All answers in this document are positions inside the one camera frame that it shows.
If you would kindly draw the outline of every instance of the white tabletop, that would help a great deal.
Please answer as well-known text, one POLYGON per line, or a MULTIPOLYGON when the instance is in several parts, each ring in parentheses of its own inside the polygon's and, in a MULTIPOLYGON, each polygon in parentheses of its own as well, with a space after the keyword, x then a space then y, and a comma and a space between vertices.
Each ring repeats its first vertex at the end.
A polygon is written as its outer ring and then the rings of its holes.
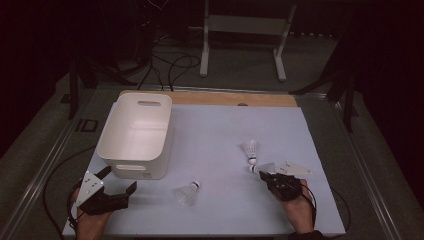
MULTIPOLYGON (((297 107, 174 104, 168 171, 140 180, 127 209, 112 214, 105 234, 122 236, 274 236, 293 232, 281 205, 259 176, 250 173, 242 142, 259 143, 257 164, 294 162, 313 171, 308 180, 317 201, 316 229, 342 234, 344 227, 307 123, 297 107), (192 181, 201 186, 191 207, 172 190, 192 181)), ((95 153, 88 170, 106 166, 95 153)), ((123 193, 134 181, 105 179, 105 192, 123 193)), ((64 235, 74 234, 66 224, 64 235)))

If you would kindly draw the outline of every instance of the dark gray floor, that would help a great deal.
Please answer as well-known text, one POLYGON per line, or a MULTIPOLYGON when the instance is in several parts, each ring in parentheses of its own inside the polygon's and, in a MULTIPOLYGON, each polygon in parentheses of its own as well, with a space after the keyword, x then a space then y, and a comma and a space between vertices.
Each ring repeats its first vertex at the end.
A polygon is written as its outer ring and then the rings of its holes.
MULTIPOLYGON (((195 67, 175 82, 175 89, 279 93, 295 90, 318 79, 336 43, 333 39, 290 36, 283 53, 288 76, 285 83, 277 79, 271 54, 272 46, 255 46, 255 48, 234 46, 234 49, 230 49, 228 45, 212 45, 208 77, 200 77, 199 67, 195 67)), ((159 45, 155 50, 158 52, 178 50, 200 57, 201 46, 197 43, 185 47, 159 45)), ((179 56, 168 53, 156 53, 156 55, 171 62, 179 56)), ((160 78, 166 85, 170 65, 154 59, 154 66, 159 69, 160 78)), ((181 69, 174 71, 172 76, 177 76, 181 69)), ((146 72, 147 69, 144 69, 129 79, 139 82, 146 72)), ((63 161, 95 145, 111 104, 122 89, 128 89, 104 79, 97 90, 84 91, 81 99, 86 99, 84 102, 87 105, 81 107, 82 111, 76 119, 96 119, 99 120, 101 127, 94 133, 73 132, 76 126, 72 124, 75 122, 67 120, 69 106, 59 103, 62 95, 68 92, 67 80, 65 77, 58 82, 55 96, 40 110, 0 161, 2 229, 5 229, 5 224, 9 223, 11 217, 16 217, 13 213, 27 214, 22 216, 22 224, 16 225, 18 232, 14 235, 16 239, 58 239, 47 219, 40 197, 37 198, 39 189, 26 190, 26 187, 32 186, 31 181, 39 169, 46 168, 46 165, 42 165, 46 159, 47 162, 55 159, 63 161), (63 129, 72 131, 67 138, 59 138, 58 141, 58 136, 63 136, 61 135, 64 133, 63 129), (34 193, 33 198, 37 200, 33 204, 19 205, 25 192, 34 193)), ((147 88, 158 89, 158 78, 153 73, 142 86, 142 89, 147 88)), ((327 88, 328 86, 324 86, 314 92, 325 93, 327 88)), ((346 133, 340 125, 337 106, 322 100, 321 96, 309 94, 297 98, 297 102, 307 119, 328 181, 346 199, 351 212, 350 229, 340 239, 421 239, 424 236, 422 209, 370 117, 361 95, 359 93, 355 95, 357 116, 352 119, 353 134, 346 133), (389 220, 394 223, 395 230, 386 222, 387 218, 384 217, 387 216, 384 213, 389 214, 389 220)), ((92 153, 93 149, 90 149, 70 159, 56 172, 48 185, 48 206, 61 227, 66 219, 66 194, 78 178, 82 177, 92 153)), ((341 217, 347 223, 348 210, 341 198, 337 194, 334 196, 341 217)))

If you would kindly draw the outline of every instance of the white plastic bin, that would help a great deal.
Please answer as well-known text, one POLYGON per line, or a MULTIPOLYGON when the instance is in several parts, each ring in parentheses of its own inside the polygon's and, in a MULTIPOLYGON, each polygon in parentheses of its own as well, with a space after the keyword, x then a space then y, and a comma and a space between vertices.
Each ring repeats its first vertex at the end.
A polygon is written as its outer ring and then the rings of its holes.
POLYGON ((119 178, 160 179, 172 144, 172 100, 167 95, 125 93, 112 109, 98 155, 119 178))

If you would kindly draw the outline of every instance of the dark background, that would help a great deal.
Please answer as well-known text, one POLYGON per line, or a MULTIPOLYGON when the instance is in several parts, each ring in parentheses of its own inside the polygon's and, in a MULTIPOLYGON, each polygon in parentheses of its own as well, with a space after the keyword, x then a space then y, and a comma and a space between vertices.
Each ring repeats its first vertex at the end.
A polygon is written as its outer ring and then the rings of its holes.
MULTIPOLYGON (((118 55, 129 58, 124 47, 116 47, 119 40, 105 34, 106 29, 113 30, 117 36, 125 34, 124 30, 134 30, 128 17, 131 12, 128 9, 134 2, 119 1, 119 8, 114 2, 117 1, 103 2, 104 10, 118 11, 116 15, 109 12, 106 18, 109 21, 105 21, 97 1, 73 1, 72 5, 55 1, 0 3, 3 90, 0 155, 52 96, 56 81, 69 71, 67 34, 83 52, 103 64, 113 65, 118 55)), ((228 11, 228 5, 222 1, 214 2, 211 1, 211 8, 215 11, 228 11)), ((260 9, 251 7, 251 2, 237 8, 237 14, 271 17, 279 14, 274 12, 273 1, 262 3, 260 9)), ((202 26, 202 1, 171 0, 160 13, 140 7, 143 1, 138 3, 138 23, 153 19, 154 27, 183 39, 187 37, 188 26, 202 26)), ((363 93, 421 206, 424 113, 419 96, 424 90, 423 16, 423 4, 418 2, 315 1, 298 5, 291 28, 296 36, 304 33, 339 38, 326 69, 355 66, 356 90, 363 93)), ((143 38, 151 33, 144 28, 140 32, 143 38)), ((144 41, 142 46, 148 45, 148 38, 144 41)))

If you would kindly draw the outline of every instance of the human hand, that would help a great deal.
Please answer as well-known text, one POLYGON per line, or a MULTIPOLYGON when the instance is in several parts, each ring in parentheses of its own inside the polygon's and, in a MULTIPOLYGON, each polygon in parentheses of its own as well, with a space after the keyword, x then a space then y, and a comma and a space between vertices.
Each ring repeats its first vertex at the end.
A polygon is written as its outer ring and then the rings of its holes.
MULTIPOLYGON (((72 195, 73 201, 78 197, 79 188, 72 195)), ((77 208, 77 240, 97 240, 100 239, 105 230, 109 217, 113 212, 107 212, 100 215, 85 214, 80 208, 77 208)))
MULTIPOLYGON (((300 179, 300 183, 306 187, 308 186, 305 179, 300 179)), ((302 193, 310 201, 312 200, 307 188, 302 187, 302 193)), ((281 201, 276 196, 275 198, 281 203, 281 205, 283 205, 287 219, 295 229, 296 233, 303 234, 314 231, 312 208, 310 203, 303 196, 299 196, 291 201, 281 201)))

